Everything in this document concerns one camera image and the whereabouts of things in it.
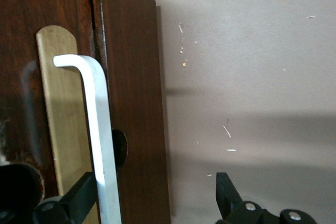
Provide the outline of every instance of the wood grain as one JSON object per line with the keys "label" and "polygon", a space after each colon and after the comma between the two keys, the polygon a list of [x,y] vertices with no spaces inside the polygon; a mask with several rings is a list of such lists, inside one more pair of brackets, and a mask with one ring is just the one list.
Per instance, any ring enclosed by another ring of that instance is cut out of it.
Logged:
{"label": "wood grain", "polygon": [[[81,75],[57,68],[56,55],[77,54],[75,37],[60,26],[47,26],[37,34],[56,179],[64,195],[85,173],[92,171]],[[85,223],[99,223],[94,206]]]}
{"label": "wood grain", "polygon": [[0,0],[0,142],[11,163],[37,168],[46,197],[58,194],[51,154],[36,33],[48,25],[69,30],[78,52],[93,55],[89,0]]}
{"label": "wood grain", "polygon": [[112,126],[125,134],[129,145],[126,162],[118,172],[123,223],[168,224],[155,1],[94,2],[100,62],[108,77]]}

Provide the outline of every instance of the silver screw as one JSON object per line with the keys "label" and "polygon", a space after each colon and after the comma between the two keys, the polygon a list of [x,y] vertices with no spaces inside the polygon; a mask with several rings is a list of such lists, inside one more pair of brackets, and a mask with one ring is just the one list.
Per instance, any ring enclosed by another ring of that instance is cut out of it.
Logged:
{"label": "silver screw", "polygon": [[53,209],[54,206],[55,206],[55,204],[53,202],[50,202],[50,203],[44,205],[41,210],[43,212],[46,212],[46,211],[49,211],[49,210]]}
{"label": "silver screw", "polygon": [[288,215],[292,220],[301,220],[301,216],[297,212],[289,212]]}
{"label": "silver screw", "polygon": [[255,211],[255,210],[256,210],[256,206],[253,205],[252,203],[246,203],[246,204],[245,204],[245,207],[246,207],[246,209],[249,210],[249,211]]}
{"label": "silver screw", "polygon": [[1,212],[0,212],[0,220],[6,218],[7,214],[8,214],[7,211],[4,211],[4,210],[1,211]]}

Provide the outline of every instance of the metal handle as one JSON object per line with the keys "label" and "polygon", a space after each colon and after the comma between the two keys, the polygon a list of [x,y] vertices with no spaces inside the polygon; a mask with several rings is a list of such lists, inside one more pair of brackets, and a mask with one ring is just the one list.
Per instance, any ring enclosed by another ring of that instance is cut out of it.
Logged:
{"label": "metal handle", "polygon": [[99,63],[89,56],[54,57],[56,67],[76,67],[83,78],[93,166],[102,224],[121,224],[107,85]]}

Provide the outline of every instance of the gray wall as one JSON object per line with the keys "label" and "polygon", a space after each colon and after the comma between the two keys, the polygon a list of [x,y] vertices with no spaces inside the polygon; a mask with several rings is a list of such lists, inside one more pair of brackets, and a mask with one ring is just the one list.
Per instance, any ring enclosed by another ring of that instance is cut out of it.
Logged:
{"label": "gray wall", "polygon": [[156,1],[173,223],[220,218],[219,171],[336,223],[336,0]]}

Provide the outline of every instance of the wooden cabinet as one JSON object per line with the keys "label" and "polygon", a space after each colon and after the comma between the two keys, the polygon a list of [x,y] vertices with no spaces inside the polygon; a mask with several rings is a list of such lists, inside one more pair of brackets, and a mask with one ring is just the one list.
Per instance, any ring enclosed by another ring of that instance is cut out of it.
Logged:
{"label": "wooden cabinet", "polygon": [[35,35],[59,25],[107,76],[111,121],[128,141],[123,223],[170,223],[154,0],[0,0],[0,154],[58,194]]}

